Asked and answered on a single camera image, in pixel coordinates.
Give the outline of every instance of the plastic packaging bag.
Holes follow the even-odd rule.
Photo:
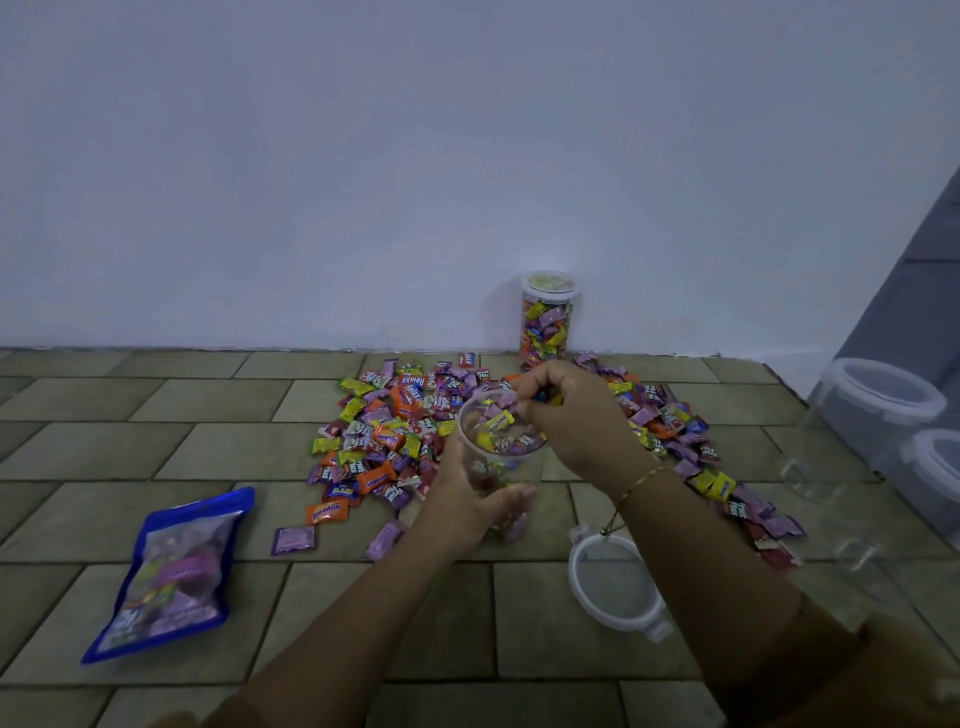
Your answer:
[[[241,488],[147,516],[113,617],[81,664],[156,647],[227,621],[224,590],[233,544],[253,501],[253,488]]]

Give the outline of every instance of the white container lid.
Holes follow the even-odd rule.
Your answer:
[[[570,531],[574,548],[567,575],[570,588],[588,614],[620,632],[642,632],[658,643],[673,625],[665,604],[636,544],[613,534],[589,535],[588,526]]]
[[[900,457],[937,493],[960,503],[960,432],[925,429],[903,444]]]
[[[947,408],[947,398],[930,382],[881,361],[834,359],[820,380],[845,400],[899,425],[931,422]]]
[[[554,305],[566,303],[580,293],[576,279],[563,271],[534,271],[523,277],[520,286],[531,298]]]

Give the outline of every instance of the plastic container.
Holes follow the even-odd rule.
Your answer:
[[[798,443],[784,463],[784,479],[831,479],[817,468],[824,421],[873,470],[883,471],[895,464],[900,445],[946,407],[947,398],[936,387],[903,369],[869,359],[834,359],[797,424]]]
[[[573,299],[580,286],[569,273],[536,271],[520,282],[520,364],[532,369],[549,359],[563,359],[570,333]]]
[[[960,432],[925,429],[900,448],[889,480],[914,510],[960,550]]]
[[[512,483],[530,483],[539,485],[543,477],[543,465],[546,461],[546,440],[532,425],[523,422],[519,416],[509,425],[498,428],[493,436],[497,440],[512,442],[526,438],[530,445],[523,452],[491,451],[478,444],[478,439],[490,434],[483,424],[483,415],[493,401],[507,410],[514,400],[514,393],[506,390],[478,392],[464,403],[457,414],[457,435],[464,440],[464,467],[473,490],[481,495],[489,495],[495,490]],[[529,525],[527,513],[513,514],[510,520],[500,524],[496,530],[506,541],[514,541],[526,532]]]
[[[570,589],[588,614],[610,629],[642,632],[655,643],[673,632],[663,597],[633,541],[593,533],[587,525],[572,529],[570,541]]]

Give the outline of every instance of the clear plastic cup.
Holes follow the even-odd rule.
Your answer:
[[[473,490],[483,496],[513,483],[539,485],[543,477],[546,441],[535,427],[510,412],[513,401],[514,393],[507,390],[480,392],[467,400],[457,415],[457,434],[464,442],[467,478]],[[490,421],[485,422],[491,406],[510,412],[514,421],[491,431]],[[492,446],[488,438],[493,438]],[[511,514],[496,530],[505,540],[513,541],[528,525],[529,514],[524,511]]]
[[[576,280],[561,271],[537,271],[525,276],[520,315],[520,365],[533,369],[543,361],[563,359],[570,333]]]

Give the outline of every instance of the bracelet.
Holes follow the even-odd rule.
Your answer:
[[[600,535],[610,536],[614,531],[619,531],[621,528],[623,528],[626,523],[621,523],[617,528],[613,528],[613,522],[616,521],[617,514],[620,513],[620,509],[623,508],[623,504],[627,502],[627,498],[632,496],[636,492],[636,489],[646,482],[648,477],[652,477],[657,473],[663,473],[664,471],[668,470],[671,470],[671,468],[668,468],[665,465],[661,465],[659,468],[654,468],[652,471],[634,483],[629,489],[627,489],[627,492],[620,496],[620,500],[616,503],[616,507],[613,509],[613,515],[610,518],[610,522],[600,529]]]

